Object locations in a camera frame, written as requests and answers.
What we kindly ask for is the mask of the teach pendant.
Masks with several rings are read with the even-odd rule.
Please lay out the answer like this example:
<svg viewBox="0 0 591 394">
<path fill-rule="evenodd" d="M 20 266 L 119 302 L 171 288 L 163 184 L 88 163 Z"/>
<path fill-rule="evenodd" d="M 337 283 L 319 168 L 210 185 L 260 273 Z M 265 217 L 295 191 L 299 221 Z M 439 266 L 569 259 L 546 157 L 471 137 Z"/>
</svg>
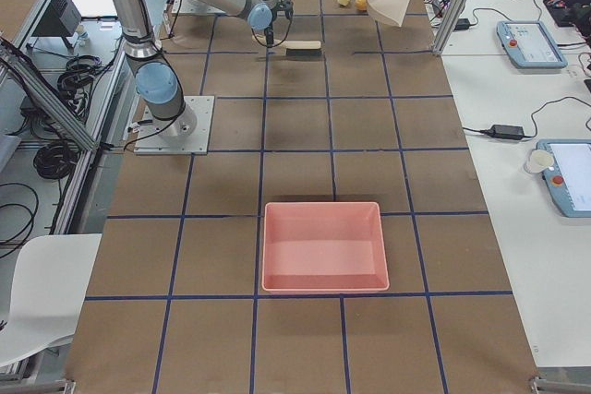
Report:
<svg viewBox="0 0 591 394">
<path fill-rule="evenodd" d="M 511 62 L 518 68 L 562 69 L 568 65 L 540 21 L 499 21 L 496 33 Z"/>
<path fill-rule="evenodd" d="M 590 140 L 541 139 L 553 165 L 542 176 L 555 206 L 568 218 L 590 217 Z"/>
</svg>

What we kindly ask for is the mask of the brown potato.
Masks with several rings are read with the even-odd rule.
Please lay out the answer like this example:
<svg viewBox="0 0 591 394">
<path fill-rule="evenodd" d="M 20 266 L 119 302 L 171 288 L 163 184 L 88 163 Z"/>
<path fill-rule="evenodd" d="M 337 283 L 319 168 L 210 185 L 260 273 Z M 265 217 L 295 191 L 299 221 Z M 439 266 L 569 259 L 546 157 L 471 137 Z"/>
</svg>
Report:
<svg viewBox="0 0 591 394">
<path fill-rule="evenodd" d="M 367 0 L 355 0 L 354 5 L 356 10 L 359 12 L 366 12 L 368 10 Z"/>
</svg>

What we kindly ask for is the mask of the pink plastic bin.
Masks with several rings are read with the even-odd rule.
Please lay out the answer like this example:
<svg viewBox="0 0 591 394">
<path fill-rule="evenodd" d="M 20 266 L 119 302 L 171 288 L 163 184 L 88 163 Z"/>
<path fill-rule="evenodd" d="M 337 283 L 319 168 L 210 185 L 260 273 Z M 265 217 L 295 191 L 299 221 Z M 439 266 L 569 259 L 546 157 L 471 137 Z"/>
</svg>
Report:
<svg viewBox="0 0 591 394">
<path fill-rule="evenodd" d="M 379 204 L 267 204 L 261 286 L 271 294 L 388 290 L 390 279 Z"/>
</svg>

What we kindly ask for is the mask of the white chair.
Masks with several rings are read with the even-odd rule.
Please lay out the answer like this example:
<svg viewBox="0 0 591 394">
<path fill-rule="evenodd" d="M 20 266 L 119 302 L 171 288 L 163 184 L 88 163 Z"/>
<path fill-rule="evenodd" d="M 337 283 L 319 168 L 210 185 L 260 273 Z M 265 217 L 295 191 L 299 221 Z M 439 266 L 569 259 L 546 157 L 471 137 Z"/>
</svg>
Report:
<svg viewBox="0 0 591 394">
<path fill-rule="evenodd" d="M 1 330 L 2 366 L 72 340 L 101 238 L 99 233 L 44 235 L 22 247 Z"/>
</svg>

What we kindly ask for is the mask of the far teach pendant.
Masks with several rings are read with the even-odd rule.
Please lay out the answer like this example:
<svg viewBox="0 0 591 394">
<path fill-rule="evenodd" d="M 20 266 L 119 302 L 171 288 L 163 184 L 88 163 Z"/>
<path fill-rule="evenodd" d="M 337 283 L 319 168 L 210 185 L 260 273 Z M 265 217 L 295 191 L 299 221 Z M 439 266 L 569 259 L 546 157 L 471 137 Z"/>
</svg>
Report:
<svg viewBox="0 0 591 394">
<path fill-rule="evenodd" d="M 499 21 L 496 33 L 511 62 L 518 68 L 562 69 L 568 65 L 540 21 Z"/>
</svg>

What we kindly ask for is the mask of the black power adapter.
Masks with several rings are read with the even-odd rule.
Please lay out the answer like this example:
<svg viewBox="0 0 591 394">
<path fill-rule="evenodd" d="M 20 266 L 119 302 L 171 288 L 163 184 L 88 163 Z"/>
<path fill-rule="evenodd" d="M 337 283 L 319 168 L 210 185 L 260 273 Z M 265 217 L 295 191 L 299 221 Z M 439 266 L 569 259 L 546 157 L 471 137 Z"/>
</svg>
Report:
<svg viewBox="0 0 591 394">
<path fill-rule="evenodd" d="M 488 135 L 493 138 L 506 140 L 522 140 L 525 138 L 523 128 L 516 125 L 492 125 L 488 130 Z"/>
</svg>

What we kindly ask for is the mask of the near teach pendant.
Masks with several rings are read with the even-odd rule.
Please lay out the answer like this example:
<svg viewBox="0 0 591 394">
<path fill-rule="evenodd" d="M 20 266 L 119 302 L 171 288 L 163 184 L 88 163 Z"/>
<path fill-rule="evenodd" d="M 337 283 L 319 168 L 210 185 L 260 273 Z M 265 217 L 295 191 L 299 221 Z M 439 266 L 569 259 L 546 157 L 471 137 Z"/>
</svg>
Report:
<svg viewBox="0 0 591 394">
<path fill-rule="evenodd" d="M 541 139 L 553 165 L 542 176 L 555 206 L 568 218 L 590 217 L 590 140 Z"/>
</svg>

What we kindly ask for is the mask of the beige hand brush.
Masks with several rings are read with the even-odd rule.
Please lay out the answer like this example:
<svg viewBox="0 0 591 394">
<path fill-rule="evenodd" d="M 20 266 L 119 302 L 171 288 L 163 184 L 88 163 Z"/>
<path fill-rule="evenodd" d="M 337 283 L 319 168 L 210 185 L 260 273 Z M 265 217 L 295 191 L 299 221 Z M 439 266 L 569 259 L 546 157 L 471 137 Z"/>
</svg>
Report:
<svg viewBox="0 0 591 394">
<path fill-rule="evenodd" d="M 322 56 L 322 44 L 320 41 L 288 41 L 274 39 L 272 42 L 267 42 L 267 38 L 264 35 L 257 33 L 252 33 L 252 39 L 254 42 L 269 50 L 275 48 L 285 49 L 285 55 L 287 57 L 295 58 Z"/>
</svg>

